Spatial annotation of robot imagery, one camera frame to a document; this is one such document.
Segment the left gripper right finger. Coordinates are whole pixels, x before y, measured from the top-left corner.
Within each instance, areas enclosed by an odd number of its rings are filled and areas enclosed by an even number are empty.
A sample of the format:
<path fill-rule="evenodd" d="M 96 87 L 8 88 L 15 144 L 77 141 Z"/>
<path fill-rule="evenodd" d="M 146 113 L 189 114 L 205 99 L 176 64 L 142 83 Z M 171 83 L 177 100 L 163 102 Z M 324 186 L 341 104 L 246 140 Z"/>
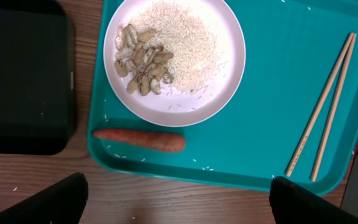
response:
<path fill-rule="evenodd" d="M 276 224 L 358 223 L 358 218 L 284 178 L 275 177 L 269 203 Z"/>

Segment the white round plate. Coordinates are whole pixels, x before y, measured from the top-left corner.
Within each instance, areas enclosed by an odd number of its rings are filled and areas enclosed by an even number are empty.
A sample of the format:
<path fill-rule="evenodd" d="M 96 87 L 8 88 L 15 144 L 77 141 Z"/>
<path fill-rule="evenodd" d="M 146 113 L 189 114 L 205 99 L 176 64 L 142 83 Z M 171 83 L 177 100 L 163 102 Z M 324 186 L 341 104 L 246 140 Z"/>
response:
<path fill-rule="evenodd" d="M 114 38 L 119 25 L 127 24 L 150 1 L 123 1 L 114 14 L 104 18 L 103 60 L 109 86 L 125 106 L 140 119 L 166 127 L 191 126 L 214 116 L 234 96 L 243 77 L 246 64 L 246 45 L 242 28 L 232 9 L 225 1 L 183 1 L 197 16 L 208 23 L 217 35 L 219 61 L 213 77 L 192 94 L 162 84 L 160 95 L 128 94 L 130 76 L 121 78 L 114 69 L 116 53 Z"/>

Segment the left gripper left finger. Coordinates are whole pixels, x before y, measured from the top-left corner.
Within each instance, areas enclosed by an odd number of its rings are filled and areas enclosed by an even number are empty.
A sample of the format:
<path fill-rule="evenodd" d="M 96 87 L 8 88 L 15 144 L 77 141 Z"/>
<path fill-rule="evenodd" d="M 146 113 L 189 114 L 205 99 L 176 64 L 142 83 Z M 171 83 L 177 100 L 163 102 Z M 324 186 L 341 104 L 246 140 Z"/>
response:
<path fill-rule="evenodd" d="M 88 200 L 88 182 L 77 172 L 0 212 L 0 224 L 78 224 Z"/>

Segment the wooden chopstick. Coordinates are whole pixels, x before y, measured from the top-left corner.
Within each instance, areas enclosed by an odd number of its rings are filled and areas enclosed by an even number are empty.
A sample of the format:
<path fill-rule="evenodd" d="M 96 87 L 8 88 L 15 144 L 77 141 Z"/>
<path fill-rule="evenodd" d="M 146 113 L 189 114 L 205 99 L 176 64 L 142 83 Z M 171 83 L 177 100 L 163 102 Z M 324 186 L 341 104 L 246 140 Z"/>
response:
<path fill-rule="evenodd" d="M 305 130 L 304 130 L 304 132 L 303 132 L 303 134 L 301 136 L 301 139 L 300 139 L 300 141 L 299 141 L 299 143 L 298 143 L 298 145 L 297 145 L 297 147 L 295 149 L 294 155 L 291 158 L 291 160 L 289 162 L 289 165 L 288 165 L 288 167 L 287 167 L 287 169 L 285 171 L 285 175 L 287 177 L 290 177 L 292 175 L 292 173 L 293 173 L 293 171 L 294 171 L 294 169 L 295 169 L 295 167 L 296 167 L 296 165 L 298 163 L 298 160 L 299 160 L 299 158 L 301 156 L 301 153 L 303 152 L 303 149 L 304 149 L 304 147 L 305 147 L 305 145 L 306 145 L 306 143 L 307 143 L 307 141 L 308 141 L 308 139 L 310 137 L 310 134 L 311 134 L 311 132 L 312 132 L 312 130 L 314 128 L 316 120 L 318 119 L 318 116 L 319 116 L 319 114 L 320 114 L 320 112 L 321 112 L 321 110 L 322 110 L 322 108 L 324 106 L 325 102 L 324 103 L 322 103 L 322 102 L 319 103 L 319 100 L 325 98 L 325 96 L 323 96 L 323 90 L 322 90 L 322 93 L 321 93 L 321 95 L 320 95 L 320 97 L 318 99 L 318 102 L 317 102 L 317 104 L 316 104 L 316 106 L 315 106 L 315 108 L 314 108 L 314 110 L 313 110 L 313 112 L 312 112 L 312 114 L 310 116 L 310 119 L 309 119 L 309 121 L 308 121 L 308 123 L 307 123 L 307 125 L 305 127 Z"/>
<path fill-rule="evenodd" d="M 340 54 L 339 54 L 339 56 L 338 56 L 338 58 L 336 60 L 336 63 L 334 64 L 334 68 L 331 71 L 331 74 L 329 76 L 329 80 L 327 82 L 327 85 L 324 87 L 323 96 L 325 96 L 325 98 L 319 100 L 319 103 L 320 102 L 322 102 L 322 103 L 325 102 L 328 93 L 331 91 L 331 88 L 333 86 L 333 82 L 336 79 L 336 76 L 337 76 L 337 74 L 339 72 L 339 69 L 341 68 L 342 70 L 340 72 L 340 75 L 339 75 L 339 78 L 338 78 L 338 81 L 337 81 L 337 88 L 336 88 L 336 90 L 334 92 L 334 95 L 333 95 L 333 100 L 331 102 L 331 107 L 329 109 L 328 117 L 327 117 L 327 120 L 326 120 L 326 124 L 325 124 L 325 127 L 324 127 L 323 134 L 321 136 L 321 141 L 320 141 L 320 144 L 319 144 L 318 152 L 317 152 L 316 159 L 315 159 L 313 169 L 312 169 L 312 173 L 311 173 L 311 176 L 310 176 L 310 180 L 312 182 L 315 182 L 317 177 L 318 177 L 319 169 L 320 169 L 320 166 L 321 166 L 321 162 L 323 160 L 323 156 L 324 156 L 324 152 L 325 152 L 326 145 L 327 145 L 327 142 L 328 142 L 329 134 L 330 134 L 330 131 L 331 131 L 331 128 L 332 128 L 332 125 L 333 125 L 333 121 L 334 121 L 334 117 L 335 117 L 335 114 L 336 114 L 337 106 L 339 104 L 342 89 L 343 89 L 343 86 L 344 86 L 344 81 L 346 79 L 347 71 L 348 71 L 348 68 L 349 68 L 350 61 L 351 61 L 351 57 L 352 57 L 352 53 L 353 53 L 353 50 L 354 50 L 356 38 L 357 38 L 357 34 L 355 34 L 355 33 L 350 33 L 349 34 L 349 36 L 348 36 L 348 38 L 346 40 L 346 43 L 344 44 L 344 46 L 343 46 L 343 48 L 342 48 L 342 50 L 341 50 L 341 52 L 340 52 Z"/>

